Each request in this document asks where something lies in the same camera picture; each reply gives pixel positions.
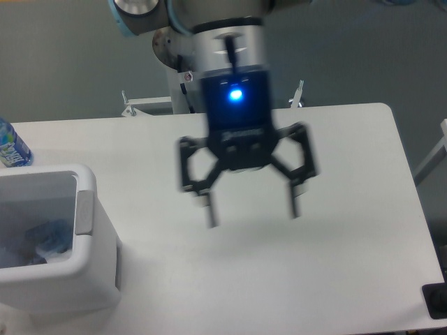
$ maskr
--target white table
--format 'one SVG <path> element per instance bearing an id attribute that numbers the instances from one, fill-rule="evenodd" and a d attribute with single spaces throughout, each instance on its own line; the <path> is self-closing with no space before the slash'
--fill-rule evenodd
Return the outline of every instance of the white table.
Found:
<path id="1" fill-rule="evenodd" d="M 421 286 L 442 282 L 393 115 L 382 104 L 278 110 L 307 122 L 321 174 L 288 216 L 272 168 L 225 174 L 221 226 L 178 191 L 176 140 L 203 115 L 16 124 L 36 165 L 84 163 L 124 242 L 122 301 L 91 313 L 0 307 L 7 334 L 360 334 L 442 327 Z M 295 157 L 294 146 L 281 147 Z M 204 165 L 206 155 L 198 157 Z"/>

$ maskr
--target silver metal cylinder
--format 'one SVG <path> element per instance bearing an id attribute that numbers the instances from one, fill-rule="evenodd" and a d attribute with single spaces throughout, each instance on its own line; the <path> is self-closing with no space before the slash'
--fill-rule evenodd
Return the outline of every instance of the silver metal cylinder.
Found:
<path id="1" fill-rule="evenodd" d="M 189 30 L 207 22 L 234 17 L 262 17 L 270 0 L 170 0 L 178 21 Z"/>
<path id="2" fill-rule="evenodd" d="M 144 15 L 156 7 L 159 0 L 115 0 L 117 6 L 125 13 Z"/>
<path id="3" fill-rule="evenodd" d="M 196 58 L 194 70 L 208 72 L 231 68 L 224 38 L 234 37 L 237 67 L 267 63 L 262 26 L 227 27 L 197 33 L 192 37 Z"/>

